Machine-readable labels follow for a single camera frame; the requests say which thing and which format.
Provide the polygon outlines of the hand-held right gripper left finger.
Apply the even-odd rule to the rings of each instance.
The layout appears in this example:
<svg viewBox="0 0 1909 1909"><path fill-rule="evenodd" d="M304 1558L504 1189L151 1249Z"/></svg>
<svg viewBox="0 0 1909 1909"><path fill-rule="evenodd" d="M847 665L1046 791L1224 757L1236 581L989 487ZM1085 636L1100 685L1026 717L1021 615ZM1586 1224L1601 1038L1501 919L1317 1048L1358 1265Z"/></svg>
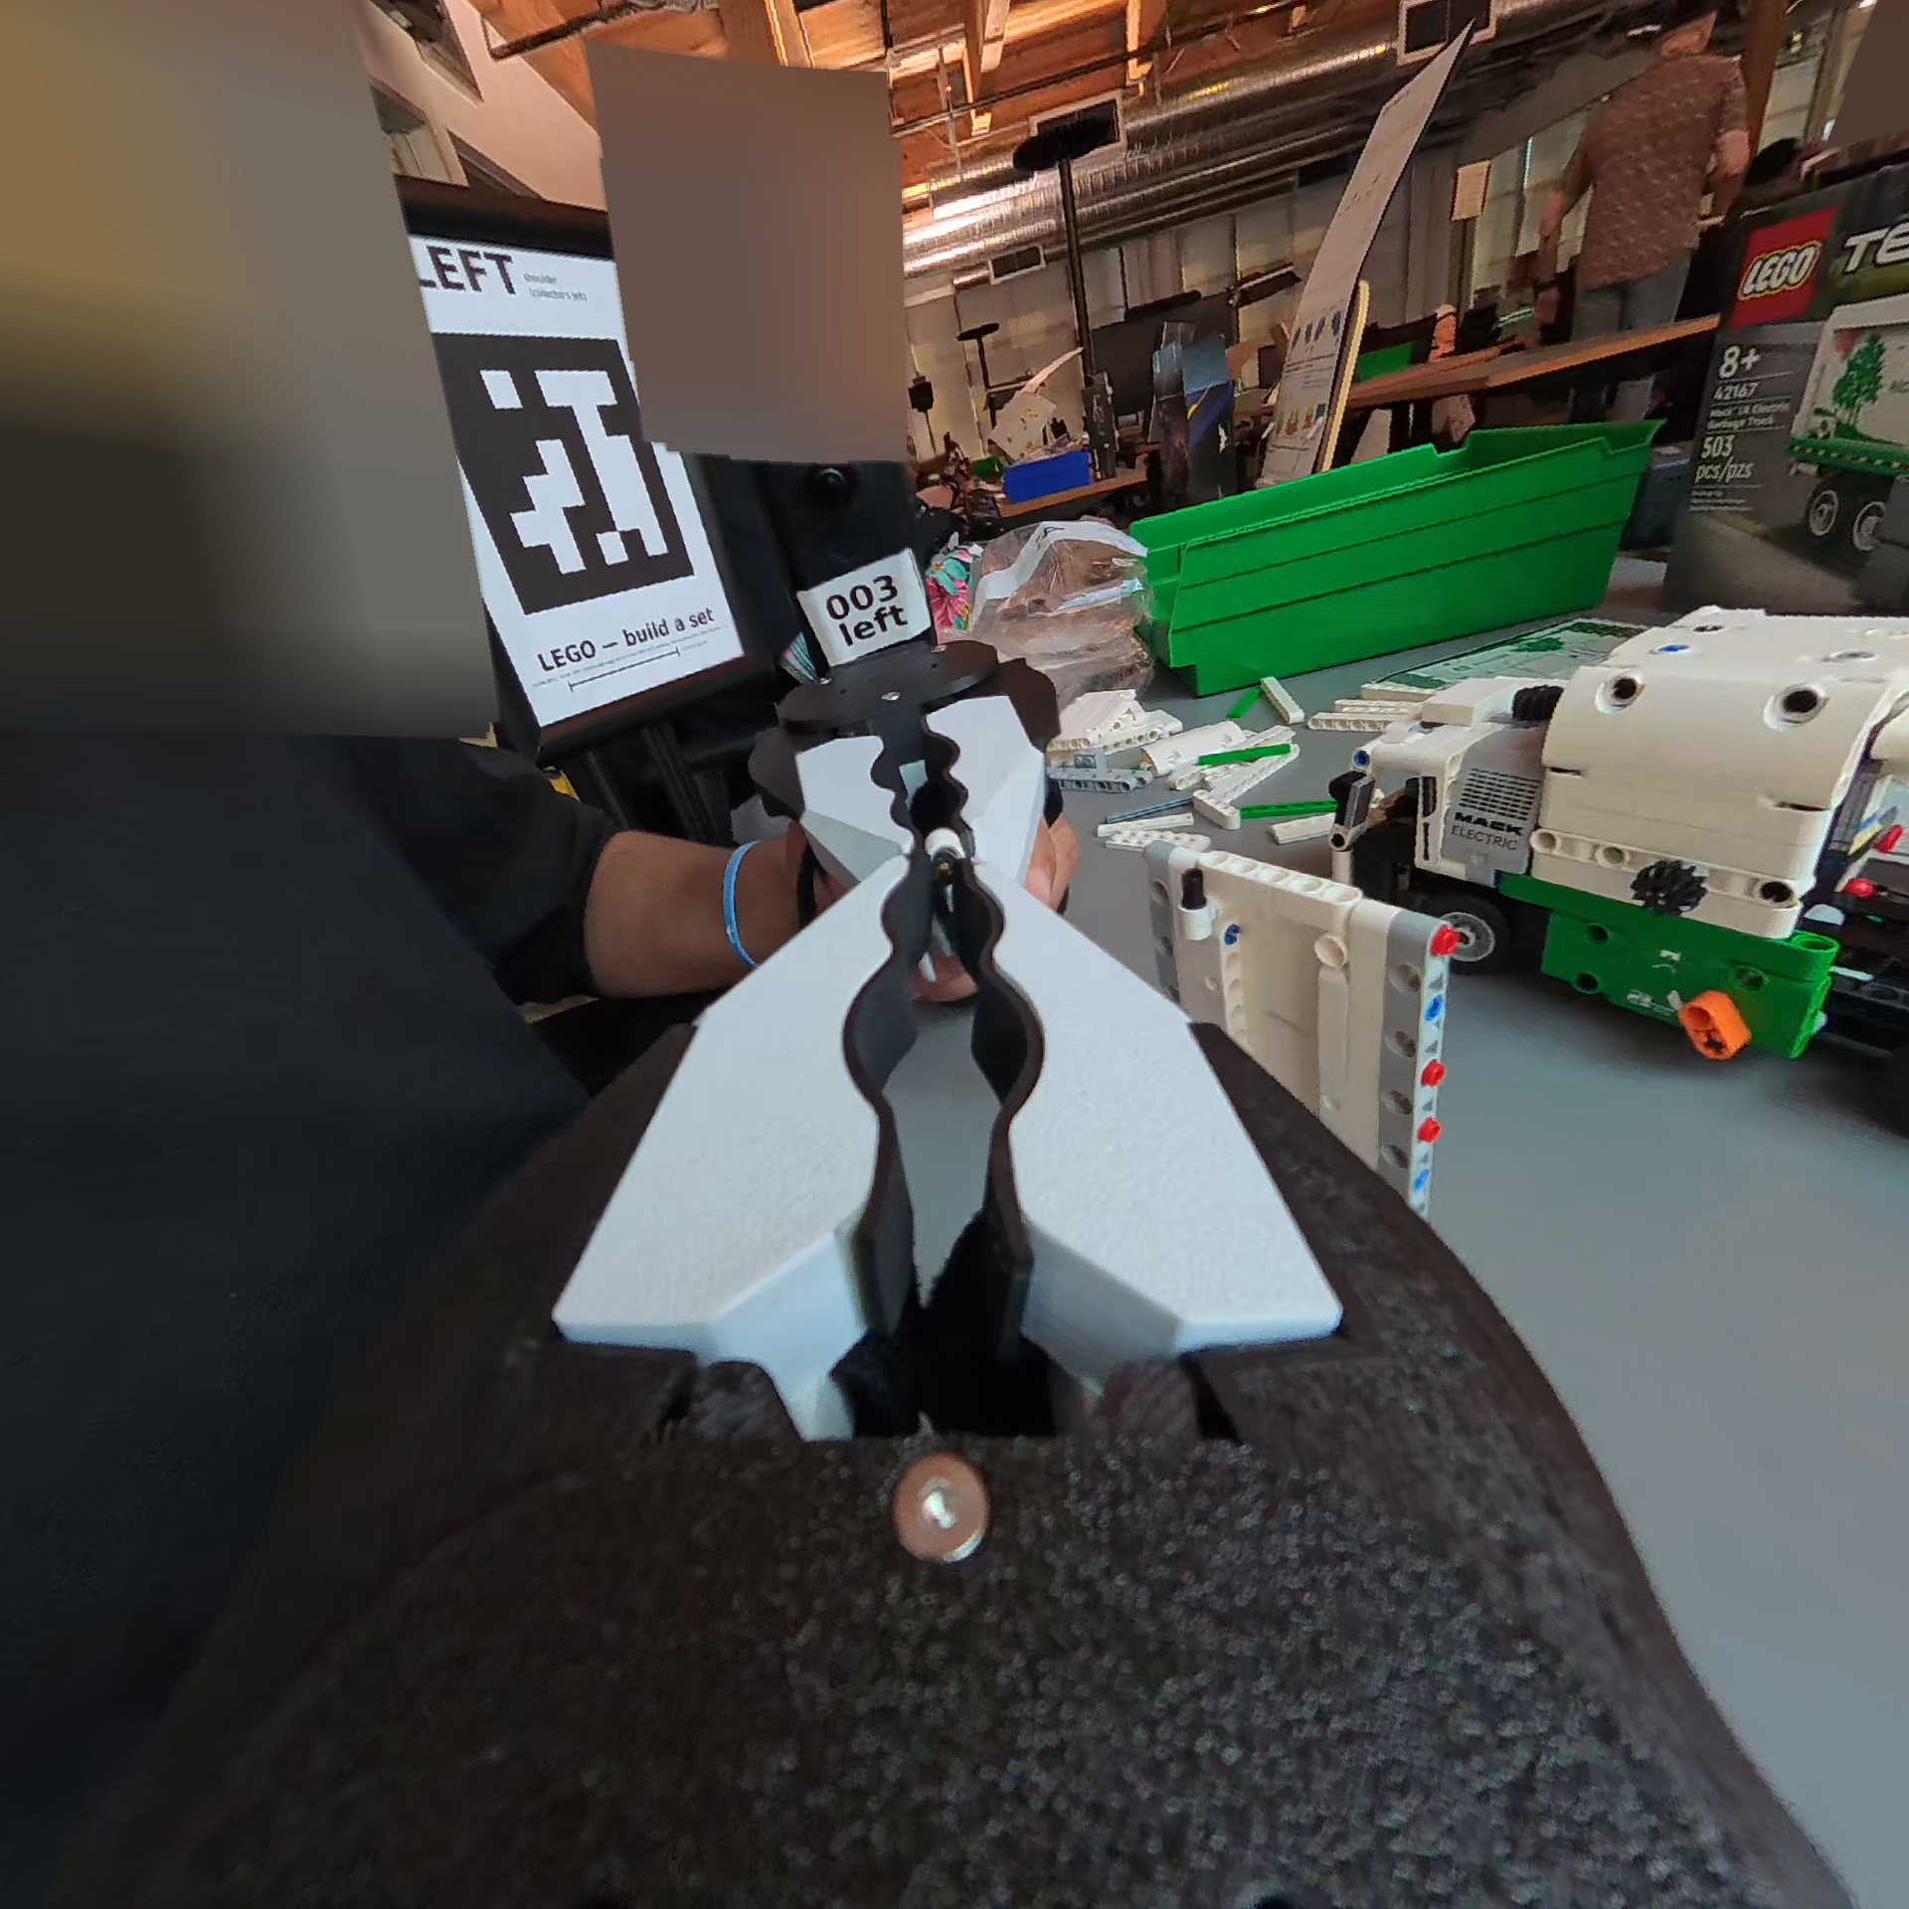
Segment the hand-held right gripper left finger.
<svg viewBox="0 0 1909 1909"><path fill-rule="evenodd" d="M876 988L912 1038L924 855L898 855L700 1013L553 1323L567 1343L754 1363L800 1437L847 1437L837 1363L897 1321L912 1279L879 1286L854 1249L884 1164L884 1067L851 1067L851 1013Z"/></svg>

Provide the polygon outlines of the long wooden table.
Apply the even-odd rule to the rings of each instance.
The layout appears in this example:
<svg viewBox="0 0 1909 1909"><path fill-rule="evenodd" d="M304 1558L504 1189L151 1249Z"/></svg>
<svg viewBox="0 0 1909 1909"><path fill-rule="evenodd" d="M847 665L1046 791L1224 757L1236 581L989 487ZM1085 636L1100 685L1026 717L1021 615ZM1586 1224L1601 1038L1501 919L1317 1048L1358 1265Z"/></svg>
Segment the long wooden table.
<svg viewBox="0 0 1909 1909"><path fill-rule="evenodd" d="M1481 427L1490 395L1527 385L1562 385L1573 391L1582 385L1614 385L1635 376L1655 376L1663 368L1678 364L1695 342L1707 342L1716 324L1716 315L1699 315L1595 342L1563 342L1519 350L1482 348L1476 355L1454 355L1447 360L1414 364L1410 371L1353 383L1345 411L1348 419L1371 408L1410 411L1439 398L1467 395L1475 406L1475 424Z"/></svg>

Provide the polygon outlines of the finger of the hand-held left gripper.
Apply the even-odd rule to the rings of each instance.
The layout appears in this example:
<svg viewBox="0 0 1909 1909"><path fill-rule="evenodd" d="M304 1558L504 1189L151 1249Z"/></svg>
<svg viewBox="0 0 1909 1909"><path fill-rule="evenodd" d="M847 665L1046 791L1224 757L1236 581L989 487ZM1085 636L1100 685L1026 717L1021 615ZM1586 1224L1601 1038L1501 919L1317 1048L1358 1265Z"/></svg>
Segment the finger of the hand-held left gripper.
<svg viewBox="0 0 1909 1909"><path fill-rule="evenodd" d="M795 779L822 906L837 901L889 859L903 859L910 877L903 893L920 906L931 901L912 817L912 799L928 779L920 744L889 764L876 733L834 736L795 752Z"/></svg>
<svg viewBox="0 0 1909 1909"><path fill-rule="evenodd" d="M920 842L953 828L965 867L987 867L1021 883L1046 821L1046 745L1035 744L1005 696L976 696L924 711L923 757L928 779L912 799ZM936 906L950 906L950 877L931 874Z"/></svg>

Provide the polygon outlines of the white green toy truck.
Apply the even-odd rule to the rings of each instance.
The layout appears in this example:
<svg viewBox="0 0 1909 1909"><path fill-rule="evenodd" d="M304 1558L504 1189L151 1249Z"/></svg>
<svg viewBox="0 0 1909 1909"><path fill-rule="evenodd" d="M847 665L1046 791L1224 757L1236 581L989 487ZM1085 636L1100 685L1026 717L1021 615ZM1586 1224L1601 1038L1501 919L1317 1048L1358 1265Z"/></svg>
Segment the white green toy truck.
<svg viewBox="0 0 1909 1909"><path fill-rule="evenodd" d="M1332 869L1703 1058L1815 1041L1906 1122L1906 621L1700 607L1469 677L1332 781Z"/></svg>

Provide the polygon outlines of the black pole lamp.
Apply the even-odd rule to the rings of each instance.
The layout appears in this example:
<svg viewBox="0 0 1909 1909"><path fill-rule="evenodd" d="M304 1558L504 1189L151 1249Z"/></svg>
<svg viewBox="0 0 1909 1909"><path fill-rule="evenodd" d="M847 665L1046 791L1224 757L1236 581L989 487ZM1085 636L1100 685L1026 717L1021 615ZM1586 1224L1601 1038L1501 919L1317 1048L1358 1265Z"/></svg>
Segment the black pole lamp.
<svg viewBox="0 0 1909 1909"><path fill-rule="evenodd" d="M1033 129L1013 151L1013 167L1019 179L1035 179L1055 172L1059 179L1059 216L1060 216L1060 251L1067 270L1067 299L1072 299L1072 320L1079 335L1079 357L1085 376L1085 439L1091 451L1095 481L1106 481L1114 474L1114 443L1118 424L1110 411L1110 385L1100 376L1091 343L1091 311L1085 299L1085 245L1082 245L1082 219L1079 219L1079 187L1073 187L1073 162L1118 144L1120 113L1114 100L1087 105L1072 113L1046 119Z"/></svg>

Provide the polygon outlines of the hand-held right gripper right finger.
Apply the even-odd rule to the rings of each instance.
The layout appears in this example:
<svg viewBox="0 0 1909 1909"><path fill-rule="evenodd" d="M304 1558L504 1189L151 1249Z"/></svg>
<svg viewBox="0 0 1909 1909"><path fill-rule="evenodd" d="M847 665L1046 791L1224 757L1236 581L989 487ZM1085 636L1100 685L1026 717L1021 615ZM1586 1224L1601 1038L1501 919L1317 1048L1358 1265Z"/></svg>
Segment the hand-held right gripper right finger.
<svg viewBox="0 0 1909 1909"><path fill-rule="evenodd" d="M949 1427L1046 1435L1133 1363L1324 1341L1345 1306L1197 1027L987 863L949 1058Z"/></svg>

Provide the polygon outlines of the green printed sheet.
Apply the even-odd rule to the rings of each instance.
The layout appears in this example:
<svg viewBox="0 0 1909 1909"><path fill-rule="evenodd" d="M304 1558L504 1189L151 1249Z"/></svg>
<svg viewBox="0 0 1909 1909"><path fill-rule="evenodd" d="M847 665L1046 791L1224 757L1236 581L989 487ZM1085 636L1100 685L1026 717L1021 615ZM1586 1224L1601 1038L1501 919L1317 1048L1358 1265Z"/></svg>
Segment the green printed sheet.
<svg viewBox="0 0 1909 1909"><path fill-rule="evenodd" d="M1368 683L1361 697L1377 705L1418 705L1481 677L1568 683L1578 667L1611 658L1639 631L1639 624L1573 615Z"/></svg>

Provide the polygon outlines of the framed white marker sign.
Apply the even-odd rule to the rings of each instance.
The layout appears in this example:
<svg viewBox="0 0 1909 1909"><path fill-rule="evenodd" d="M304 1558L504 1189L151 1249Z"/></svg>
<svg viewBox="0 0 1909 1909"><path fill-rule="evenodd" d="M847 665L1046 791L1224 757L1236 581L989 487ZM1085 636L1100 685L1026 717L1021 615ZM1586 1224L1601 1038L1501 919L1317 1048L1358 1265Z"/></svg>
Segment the framed white marker sign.
<svg viewBox="0 0 1909 1909"><path fill-rule="evenodd" d="M512 751L554 758L773 676L729 481L645 436L606 215L397 179Z"/></svg>

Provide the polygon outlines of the white brick panel assembly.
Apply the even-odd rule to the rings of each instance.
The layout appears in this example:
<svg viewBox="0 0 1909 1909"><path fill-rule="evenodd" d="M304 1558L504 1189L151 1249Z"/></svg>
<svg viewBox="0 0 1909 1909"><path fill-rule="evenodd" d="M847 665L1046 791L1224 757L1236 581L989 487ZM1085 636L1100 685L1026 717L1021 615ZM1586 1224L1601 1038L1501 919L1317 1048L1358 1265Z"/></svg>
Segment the white brick panel assembly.
<svg viewBox="0 0 1909 1909"><path fill-rule="evenodd" d="M1454 926L1200 836L1153 842L1144 869L1160 988L1426 1216Z"/></svg>

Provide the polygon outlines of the green plastic bin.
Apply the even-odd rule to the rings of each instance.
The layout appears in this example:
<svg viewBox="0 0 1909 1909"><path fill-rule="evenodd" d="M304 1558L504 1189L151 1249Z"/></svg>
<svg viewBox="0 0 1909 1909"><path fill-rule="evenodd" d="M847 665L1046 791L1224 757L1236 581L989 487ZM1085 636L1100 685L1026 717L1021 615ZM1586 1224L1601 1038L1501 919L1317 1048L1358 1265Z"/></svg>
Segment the green plastic bin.
<svg viewBox="0 0 1909 1909"><path fill-rule="evenodd" d="M1595 607L1655 436L1481 427L1144 516L1144 644L1216 696Z"/></svg>

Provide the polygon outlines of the person's left forearm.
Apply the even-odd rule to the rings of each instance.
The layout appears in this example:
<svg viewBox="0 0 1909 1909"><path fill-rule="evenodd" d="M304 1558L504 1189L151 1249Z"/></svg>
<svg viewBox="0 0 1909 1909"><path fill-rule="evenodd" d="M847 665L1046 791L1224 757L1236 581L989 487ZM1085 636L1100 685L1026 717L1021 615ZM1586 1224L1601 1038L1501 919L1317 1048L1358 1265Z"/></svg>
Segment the person's left forearm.
<svg viewBox="0 0 1909 1909"><path fill-rule="evenodd" d="M584 963L601 995L725 990L743 975L726 931L732 855L612 832L584 898Z"/></svg>

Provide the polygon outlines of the dark building set box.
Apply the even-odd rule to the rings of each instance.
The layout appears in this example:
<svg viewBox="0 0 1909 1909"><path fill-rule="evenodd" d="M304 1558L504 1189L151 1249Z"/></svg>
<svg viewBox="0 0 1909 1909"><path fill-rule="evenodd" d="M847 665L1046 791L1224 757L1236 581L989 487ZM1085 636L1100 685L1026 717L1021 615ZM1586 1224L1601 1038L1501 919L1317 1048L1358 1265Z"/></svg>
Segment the dark building set box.
<svg viewBox="0 0 1909 1909"><path fill-rule="evenodd" d="M1906 615L1906 158L1744 228L1666 604Z"/></svg>

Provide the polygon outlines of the clear plastic bag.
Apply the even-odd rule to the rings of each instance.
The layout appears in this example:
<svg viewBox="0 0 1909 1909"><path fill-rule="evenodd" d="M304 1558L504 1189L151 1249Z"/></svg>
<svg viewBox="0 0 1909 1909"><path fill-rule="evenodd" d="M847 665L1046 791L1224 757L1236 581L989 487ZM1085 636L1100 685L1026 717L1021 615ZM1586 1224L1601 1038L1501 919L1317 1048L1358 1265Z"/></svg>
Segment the clear plastic bag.
<svg viewBox="0 0 1909 1909"><path fill-rule="evenodd" d="M1087 690L1146 688L1153 652L1146 548L1106 520L1043 520L979 548L965 634L999 658L1021 658L1059 705Z"/></svg>

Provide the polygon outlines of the pile of white brick pieces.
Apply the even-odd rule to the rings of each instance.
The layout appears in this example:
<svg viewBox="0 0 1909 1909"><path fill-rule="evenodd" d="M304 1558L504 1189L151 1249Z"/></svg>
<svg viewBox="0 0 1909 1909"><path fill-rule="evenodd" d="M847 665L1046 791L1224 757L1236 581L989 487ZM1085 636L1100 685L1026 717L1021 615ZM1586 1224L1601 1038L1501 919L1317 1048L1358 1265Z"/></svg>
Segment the pile of white brick pieces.
<svg viewBox="0 0 1909 1909"><path fill-rule="evenodd" d="M1184 727L1181 717L1146 707L1133 688L1087 690L1060 707L1060 733L1046 744L1046 768L1059 790L1073 791L1160 790L1096 823L1106 846L1205 846L1207 823L1266 823L1278 843L1315 842L1332 823L1334 799L1266 799L1266 781L1299 764L1305 733L1377 733L1426 697L1429 688L1379 683L1307 713L1277 677L1263 677L1228 717Z"/></svg>

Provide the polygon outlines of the person's left hand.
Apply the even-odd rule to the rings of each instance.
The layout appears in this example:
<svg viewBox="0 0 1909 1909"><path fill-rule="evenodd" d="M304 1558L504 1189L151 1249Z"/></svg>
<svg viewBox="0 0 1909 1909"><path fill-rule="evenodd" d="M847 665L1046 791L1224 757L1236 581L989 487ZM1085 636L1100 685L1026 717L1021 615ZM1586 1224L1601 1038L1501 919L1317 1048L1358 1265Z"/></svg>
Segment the person's left hand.
<svg viewBox="0 0 1909 1909"><path fill-rule="evenodd" d="M732 929L736 946L750 961L766 961L804 926L800 897L816 898L828 893L804 885L800 867L808 859L808 836L800 823L784 821L770 836L732 856ZM1026 889L1043 898L1052 913L1065 913L1067 889L1082 859L1082 842L1073 828L1055 815L1039 823ZM912 990L920 1003L953 1006L974 995L974 979L953 955L928 955L928 970L916 975Z"/></svg>

